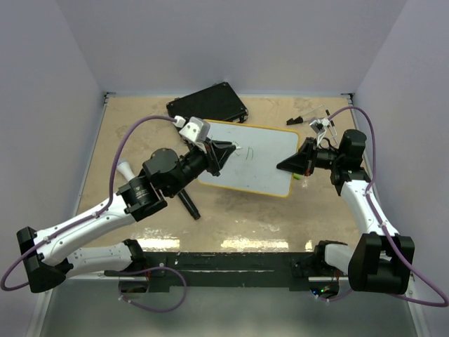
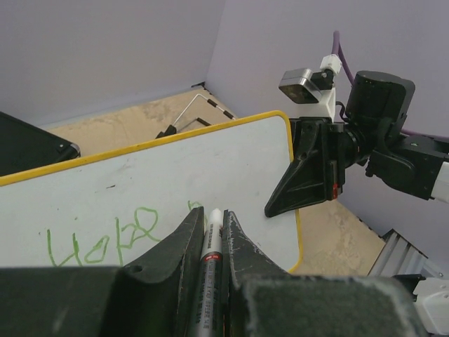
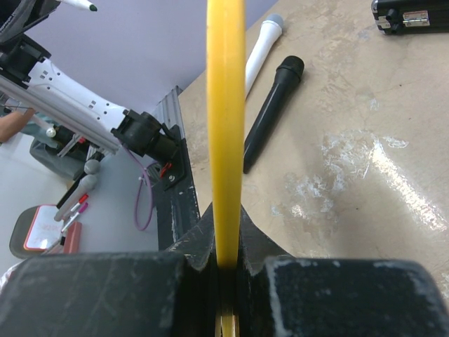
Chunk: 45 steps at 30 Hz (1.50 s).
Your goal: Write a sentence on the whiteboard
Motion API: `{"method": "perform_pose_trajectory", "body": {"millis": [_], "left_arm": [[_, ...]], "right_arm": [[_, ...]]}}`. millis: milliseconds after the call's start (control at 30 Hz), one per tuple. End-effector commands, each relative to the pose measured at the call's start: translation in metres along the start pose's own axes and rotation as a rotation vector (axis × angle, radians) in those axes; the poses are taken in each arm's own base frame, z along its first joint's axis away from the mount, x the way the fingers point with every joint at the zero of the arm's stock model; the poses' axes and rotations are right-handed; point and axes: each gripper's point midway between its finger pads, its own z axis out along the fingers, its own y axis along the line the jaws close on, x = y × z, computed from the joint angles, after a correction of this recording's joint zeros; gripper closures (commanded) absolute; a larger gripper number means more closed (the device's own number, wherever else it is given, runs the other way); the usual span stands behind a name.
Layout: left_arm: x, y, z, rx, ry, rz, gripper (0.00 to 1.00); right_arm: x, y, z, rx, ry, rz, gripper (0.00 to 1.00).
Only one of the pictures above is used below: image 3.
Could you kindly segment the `white marker pen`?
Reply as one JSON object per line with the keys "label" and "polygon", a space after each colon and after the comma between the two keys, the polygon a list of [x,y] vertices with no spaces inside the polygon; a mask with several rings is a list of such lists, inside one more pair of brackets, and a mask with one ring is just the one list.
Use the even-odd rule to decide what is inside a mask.
{"label": "white marker pen", "polygon": [[81,10],[86,10],[90,12],[98,11],[98,7],[89,0],[59,0],[59,2],[68,4]]}

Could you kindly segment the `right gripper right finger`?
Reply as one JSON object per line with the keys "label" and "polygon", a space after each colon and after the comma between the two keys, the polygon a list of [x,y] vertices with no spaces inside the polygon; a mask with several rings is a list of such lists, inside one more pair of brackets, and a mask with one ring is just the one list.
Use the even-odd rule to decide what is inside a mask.
{"label": "right gripper right finger", "polygon": [[410,260],[296,258],[241,212],[242,336],[447,336],[448,309]]}

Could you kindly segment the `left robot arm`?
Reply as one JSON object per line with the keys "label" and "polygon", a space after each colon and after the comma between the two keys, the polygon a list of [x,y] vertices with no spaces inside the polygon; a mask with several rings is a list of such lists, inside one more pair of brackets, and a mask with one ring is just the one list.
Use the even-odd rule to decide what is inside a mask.
{"label": "left robot arm", "polygon": [[147,112],[117,105],[81,85],[26,35],[60,4],[1,2],[1,90],[110,153],[124,146],[162,164],[173,161],[180,152],[180,140],[172,130]]}

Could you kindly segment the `orange framed whiteboard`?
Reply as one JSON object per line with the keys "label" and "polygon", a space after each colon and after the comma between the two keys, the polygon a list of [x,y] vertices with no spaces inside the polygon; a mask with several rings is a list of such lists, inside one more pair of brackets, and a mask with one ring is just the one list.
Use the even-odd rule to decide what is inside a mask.
{"label": "orange framed whiteboard", "polygon": [[243,170],[246,33],[243,1],[209,1],[206,93],[220,330],[234,336]]}

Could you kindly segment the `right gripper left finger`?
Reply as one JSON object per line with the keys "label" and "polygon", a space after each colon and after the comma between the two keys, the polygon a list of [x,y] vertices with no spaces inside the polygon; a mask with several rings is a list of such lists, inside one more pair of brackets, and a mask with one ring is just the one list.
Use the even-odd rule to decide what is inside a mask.
{"label": "right gripper left finger", "polygon": [[214,336],[213,212],[159,252],[43,255],[1,291],[2,336]]}

